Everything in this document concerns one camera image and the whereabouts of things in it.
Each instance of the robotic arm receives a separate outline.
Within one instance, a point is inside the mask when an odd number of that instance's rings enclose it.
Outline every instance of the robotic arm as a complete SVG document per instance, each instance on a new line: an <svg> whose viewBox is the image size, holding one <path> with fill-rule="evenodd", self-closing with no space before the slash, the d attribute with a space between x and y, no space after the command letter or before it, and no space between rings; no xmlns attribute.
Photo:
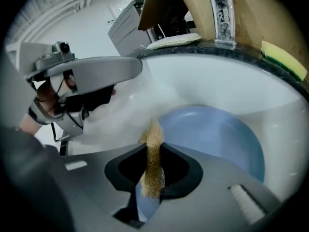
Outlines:
<svg viewBox="0 0 309 232"><path fill-rule="evenodd" d="M77 59L66 42L22 43L19 71L33 87L33 82L50 80L59 96L54 115L47 114L37 98L28 113L41 125L57 123L64 131L57 141L65 141L83 133L89 112L109 103L114 85L138 76L142 63L126 57ZM74 87L67 85L68 79L75 83Z"/></svg>

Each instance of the sink basin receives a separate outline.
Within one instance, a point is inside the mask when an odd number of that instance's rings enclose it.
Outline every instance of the sink basin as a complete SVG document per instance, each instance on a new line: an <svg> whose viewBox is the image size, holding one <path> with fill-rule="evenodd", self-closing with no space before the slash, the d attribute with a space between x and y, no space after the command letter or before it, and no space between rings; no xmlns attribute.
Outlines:
<svg viewBox="0 0 309 232"><path fill-rule="evenodd" d="M69 154L110 150L138 141L152 116L188 105L232 113L257 137L265 179L280 200L299 187L309 159L309 104L289 84L253 65L203 54L142 60L134 80L118 84L111 102L92 112Z"/></svg>

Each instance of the sponge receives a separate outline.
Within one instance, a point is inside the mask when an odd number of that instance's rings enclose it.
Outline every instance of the sponge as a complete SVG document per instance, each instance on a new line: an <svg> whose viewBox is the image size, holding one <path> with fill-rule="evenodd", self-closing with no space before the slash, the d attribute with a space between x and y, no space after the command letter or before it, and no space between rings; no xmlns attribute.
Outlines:
<svg viewBox="0 0 309 232"><path fill-rule="evenodd" d="M266 41L262 41L261 51L266 58L276 62L292 73L298 81L303 81L305 79L308 71L291 54Z"/></svg>
<svg viewBox="0 0 309 232"><path fill-rule="evenodd" d="M153 118L149 131L145 131L140 138L140 143L146 142L147 145L147 167L140 179L141 193L144 197L159 198L160 191L165 186L160 164L160 146L163 140L163 130L159 122Z"/></svg>

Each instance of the yellow sponge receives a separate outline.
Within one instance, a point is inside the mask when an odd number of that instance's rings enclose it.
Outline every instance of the yellow sponge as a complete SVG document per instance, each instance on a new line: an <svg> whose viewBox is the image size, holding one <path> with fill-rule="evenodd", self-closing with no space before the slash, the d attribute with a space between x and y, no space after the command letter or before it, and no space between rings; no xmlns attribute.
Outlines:
<svg viewBox="0 0 309 232"><path fill-rule="evenodd" d="M262 53L266 58L276 62L291 72L299 81L303 81L308 73L305 67L291 54L266 41L262 41Z"/></svg>

